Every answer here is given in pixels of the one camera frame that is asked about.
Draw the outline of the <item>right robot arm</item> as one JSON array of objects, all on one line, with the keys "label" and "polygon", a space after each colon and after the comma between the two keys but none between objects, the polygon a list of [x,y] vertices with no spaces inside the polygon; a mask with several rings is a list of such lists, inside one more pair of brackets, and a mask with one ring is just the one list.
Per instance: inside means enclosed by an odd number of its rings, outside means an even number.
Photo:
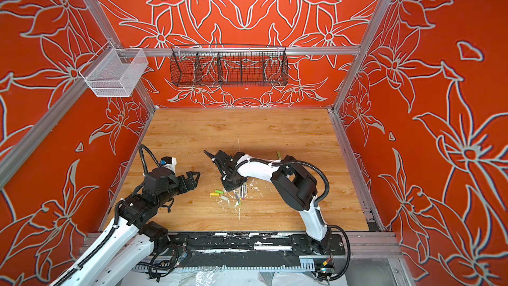
[{"label": "right robot arm", "polygon": [[242,187],[249,177],[271,183],[283,201],[299,212],[307,236],[315,242],[322,242],[331,234],[319,207],[329,193],[327,177],[316,166],[285,156],[282,160],[263,160],[243,152],[233,156],[219,151],[205,154],[212,160],[221,174],[226,191]]}]

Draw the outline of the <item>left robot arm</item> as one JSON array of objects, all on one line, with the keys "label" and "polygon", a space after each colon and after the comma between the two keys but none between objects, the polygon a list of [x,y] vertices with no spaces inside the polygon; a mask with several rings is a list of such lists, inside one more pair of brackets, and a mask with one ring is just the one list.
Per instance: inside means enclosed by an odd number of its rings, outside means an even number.
[{"label": "left robot arm", "polygon": [[159,209],[170,209],[174,198],[197,188],[200,172],[176,176],[166,165],[144,173],[144,181],[115,205],[115,215],[92,245],[53,281],[53,285],[116,285],[137,265],[150,273],[171,266],[144,262],[150,254],[177,251],[168,229],[153,221]]}]

